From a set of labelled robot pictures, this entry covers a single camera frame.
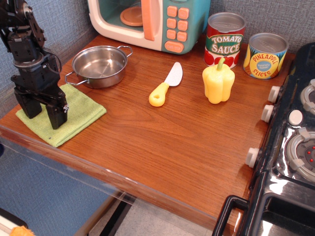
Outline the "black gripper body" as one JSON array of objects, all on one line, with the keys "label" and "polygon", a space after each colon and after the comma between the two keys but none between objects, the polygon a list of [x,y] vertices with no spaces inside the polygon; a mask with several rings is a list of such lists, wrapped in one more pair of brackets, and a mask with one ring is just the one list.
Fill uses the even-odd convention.
[{"label": "black gripper body", "polygon": [[16,93],[29,94],[44,105],[67,104],[65,93],[58,87],[62,65],[55,54],[13,53],[13,63],[20,73],[11,77]]}]

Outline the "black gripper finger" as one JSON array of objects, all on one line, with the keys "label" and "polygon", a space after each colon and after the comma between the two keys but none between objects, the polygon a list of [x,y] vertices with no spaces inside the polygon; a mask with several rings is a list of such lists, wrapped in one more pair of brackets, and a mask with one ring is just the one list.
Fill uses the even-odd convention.
[{"label": "black gripper finger", "polygon": [[15,93],[15,97],[28,118],[32,119],[41,113],[40,102],[33,99],[29,94]]},{"label": "black gripper finger", "polygon": [[68,104],[48,104],[46,110],[53,129],[58,129],[67,122]]}]

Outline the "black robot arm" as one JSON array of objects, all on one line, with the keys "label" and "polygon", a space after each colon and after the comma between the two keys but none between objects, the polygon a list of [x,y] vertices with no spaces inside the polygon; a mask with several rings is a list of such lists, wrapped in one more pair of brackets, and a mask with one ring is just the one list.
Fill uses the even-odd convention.
[{"label": "black robot arm", "polygon": [[19,70],[11,77],[17,101],[28,118],[46,111],[53,129],[67,121],[68,104],[58,86],[62,64],[45,48],[46,37],[24,0],[0,2],[0,37]]}]

